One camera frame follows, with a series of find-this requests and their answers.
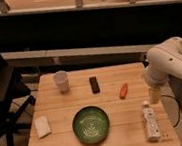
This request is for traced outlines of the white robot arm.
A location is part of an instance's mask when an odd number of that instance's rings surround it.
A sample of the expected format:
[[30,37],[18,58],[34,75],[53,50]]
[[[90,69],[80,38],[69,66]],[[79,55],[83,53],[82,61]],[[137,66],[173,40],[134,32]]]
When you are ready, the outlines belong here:
[[182,80],[182,38],[173,37],[150,48],[146,53],[149,65],[146,66],[144,77],[149,85],[151,104],[158,103],[160,88],[169,76]]

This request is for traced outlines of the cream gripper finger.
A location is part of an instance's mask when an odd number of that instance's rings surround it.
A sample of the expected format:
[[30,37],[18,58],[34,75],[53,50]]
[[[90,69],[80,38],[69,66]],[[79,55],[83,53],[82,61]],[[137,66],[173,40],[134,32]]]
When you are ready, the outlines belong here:
[[159,88],[150,88],[148,92],[151,104],[158,103],[160,101],[161,91]]

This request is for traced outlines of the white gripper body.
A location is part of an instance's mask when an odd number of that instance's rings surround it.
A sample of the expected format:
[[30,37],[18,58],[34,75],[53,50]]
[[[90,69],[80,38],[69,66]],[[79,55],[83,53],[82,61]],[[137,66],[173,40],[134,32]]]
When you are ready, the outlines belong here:
[[150,87],[161,87],[168,81],[167,74],[154,69],[153,67],[146,67],[144,77],[147,85]]

